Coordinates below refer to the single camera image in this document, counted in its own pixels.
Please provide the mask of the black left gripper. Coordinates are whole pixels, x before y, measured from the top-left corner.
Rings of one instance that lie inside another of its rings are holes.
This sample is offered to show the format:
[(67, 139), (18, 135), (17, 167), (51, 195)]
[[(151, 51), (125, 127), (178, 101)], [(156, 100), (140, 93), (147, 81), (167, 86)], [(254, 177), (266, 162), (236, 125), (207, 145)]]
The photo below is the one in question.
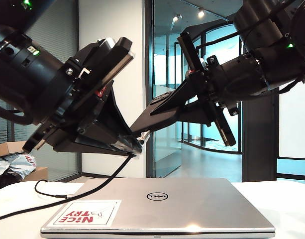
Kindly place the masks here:
[(23, 146), (25, 152), (52, 146), (52, 133), (73, 128), (80, 133), (92, 124), (103, 142), (125, 152), (141, 152), (142, 145), (125, 122), (114, 97), (113, 78), (132, 60), (131, 41), (111, 38), (87, 45), (57, 71), (36, 97), (32, 116), (39, 128)]

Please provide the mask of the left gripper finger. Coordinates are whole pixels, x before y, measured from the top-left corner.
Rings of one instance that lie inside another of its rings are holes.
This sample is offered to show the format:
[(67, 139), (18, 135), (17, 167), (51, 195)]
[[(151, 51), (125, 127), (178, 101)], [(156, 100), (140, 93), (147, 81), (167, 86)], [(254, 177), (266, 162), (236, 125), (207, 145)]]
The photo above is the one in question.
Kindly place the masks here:
[(92, 123), (84, 133), (71, 127), (59, 128), (52, 133), (52, 146), (56, 152), (136, 154), (136, 138), (122, 135), (102, 123)]

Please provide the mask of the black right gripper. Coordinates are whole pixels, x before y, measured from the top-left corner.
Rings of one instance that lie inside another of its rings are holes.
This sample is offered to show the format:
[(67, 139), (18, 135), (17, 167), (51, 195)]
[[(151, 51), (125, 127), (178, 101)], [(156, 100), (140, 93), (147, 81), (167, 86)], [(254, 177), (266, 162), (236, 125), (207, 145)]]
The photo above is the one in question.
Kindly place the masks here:
[[(216, 88), (211, 71), (206, 69), (188, 33), (178, 37), (181, 50), (189, 66), (185, 80), (168, 96), (150, 115), (161, 114), (172, 108), (180, 107), (178, 121), (200, 123), (211, 126), (215, 123), (225, 146), (236, 144), (235, 137), (223, 114), (223, 109), (216, 105)], [(197, 95), (198, 100), (185, 105), (186, 101)]]

